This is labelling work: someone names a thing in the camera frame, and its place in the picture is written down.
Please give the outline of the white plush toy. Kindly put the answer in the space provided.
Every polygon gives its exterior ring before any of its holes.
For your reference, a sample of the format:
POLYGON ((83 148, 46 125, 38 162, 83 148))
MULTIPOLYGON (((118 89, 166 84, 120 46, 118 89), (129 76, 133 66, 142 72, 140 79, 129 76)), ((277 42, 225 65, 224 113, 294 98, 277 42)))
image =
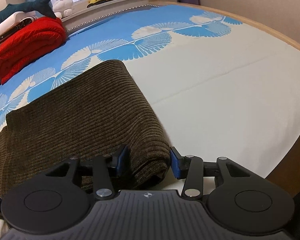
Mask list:
POLYGON ((72 6, 72 0, 58 0, 53 4, 52 10, 57 18, 62 19, 72 14, 72 6))

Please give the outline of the teal shark plush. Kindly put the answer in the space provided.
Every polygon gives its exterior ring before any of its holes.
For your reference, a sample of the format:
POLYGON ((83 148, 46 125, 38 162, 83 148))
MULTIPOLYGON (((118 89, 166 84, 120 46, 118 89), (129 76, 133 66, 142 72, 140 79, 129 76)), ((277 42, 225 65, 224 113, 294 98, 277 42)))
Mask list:
POLYGON ((0 24, 15 12, 37 11, 43 16, 56 18, 55 13, 50 7, 51 0, 35 0, 20 4, 8 4, 5 9, 0 11, 0 24))

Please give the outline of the red folded blanket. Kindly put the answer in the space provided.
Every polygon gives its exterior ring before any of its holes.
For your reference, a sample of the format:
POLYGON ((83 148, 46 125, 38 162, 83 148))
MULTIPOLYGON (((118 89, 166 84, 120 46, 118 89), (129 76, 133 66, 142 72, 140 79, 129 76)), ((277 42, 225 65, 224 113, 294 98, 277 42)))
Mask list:
POLYGON ((41 17, 13 34, 0 46, 1 84, 65 40, 66 31, 59 18, 41 17))

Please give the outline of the white folded comforter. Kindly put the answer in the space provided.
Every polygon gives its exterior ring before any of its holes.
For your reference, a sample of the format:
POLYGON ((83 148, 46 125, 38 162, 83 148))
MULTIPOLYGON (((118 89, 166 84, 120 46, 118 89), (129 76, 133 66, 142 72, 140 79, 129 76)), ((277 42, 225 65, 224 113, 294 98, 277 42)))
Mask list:
POLYGON ((10 36, 20 31, 27 25, 37 19, 36 13, 32 12, 15 12, 3 22, 0 23, 0 46, 10 36))

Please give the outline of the blue patterned bed sheet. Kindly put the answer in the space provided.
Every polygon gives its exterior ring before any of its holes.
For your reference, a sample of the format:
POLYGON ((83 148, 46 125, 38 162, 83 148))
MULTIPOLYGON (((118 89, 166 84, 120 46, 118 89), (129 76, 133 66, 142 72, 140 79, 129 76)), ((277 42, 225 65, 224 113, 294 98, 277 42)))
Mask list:
POLYGON ((173 145, 265 177, 300 135, 300 50, 203 9, 130 10, 71 34, 0 86, 6 115, 102 61, 127 67, 173 145))

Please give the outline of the wooden bed frame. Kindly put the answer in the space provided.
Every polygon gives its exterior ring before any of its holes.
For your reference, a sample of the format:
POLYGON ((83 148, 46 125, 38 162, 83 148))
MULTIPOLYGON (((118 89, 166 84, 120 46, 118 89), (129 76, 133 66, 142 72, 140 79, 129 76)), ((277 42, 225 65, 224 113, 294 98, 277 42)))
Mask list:
POLYGON ((152 5, 157 5, 157 6, 166 6, 166 5, 180 5, 183 7, 189 7, 189 8, 197 8, 197 9, 202 9, 202 10, 206 10, 209 12, 215 12, 217 14, 221 14, 223 16, 228 16, 230 18, 233 18, 234 20, 238 20, 241 21, 245 24, 248 24, 254 28, 260 29, 261 31, 264 31, 268 34, 270 34, 271 36, 278 38, 279 40, 285 42, 286 44, 293 46, 295 49, 300 51, 300 44, 296 41, 294 41, 292 38, 282 34, 281 32, 268 27, 262 23, 256 22, 254 20, 251 20, 249 18, 231 13, 231 12, 227 12, 224 10, 219 10, 219 9, 215 9, 215 8, 210 8, 210 7, 205 7, 205 6, 201 6, 201 5, 193 5, 193 4, 187 4, 187 3, 178 3, 178 2, 169 2, 169 1, 152 1, 150 2, 152 5))

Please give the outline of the dark brown corduroy pants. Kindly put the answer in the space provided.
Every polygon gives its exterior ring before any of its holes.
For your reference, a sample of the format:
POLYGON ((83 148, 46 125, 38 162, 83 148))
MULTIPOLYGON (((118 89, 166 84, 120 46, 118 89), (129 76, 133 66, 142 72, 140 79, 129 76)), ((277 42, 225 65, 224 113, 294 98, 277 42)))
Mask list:
POLYGON ((123 189, 158 185, 170 166, 161 124, 118 60, 102 62, 6 116, 0 132, 0 196, 70 157, 130 149, 123 189))

